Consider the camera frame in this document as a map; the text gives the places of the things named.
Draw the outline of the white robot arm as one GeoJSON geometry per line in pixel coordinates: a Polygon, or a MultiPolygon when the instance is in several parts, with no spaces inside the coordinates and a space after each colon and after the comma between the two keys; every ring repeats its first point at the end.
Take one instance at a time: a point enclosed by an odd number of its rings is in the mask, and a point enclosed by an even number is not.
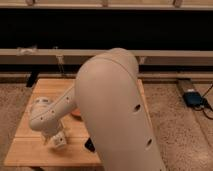
{"type": "Polygon", "coordinates": [[[138,60],[113,48],[87,60],[56,100],[35,100],[29,127],[50,138],[78,109],[105,171],[166,171],[137,83],[138,60]]]}

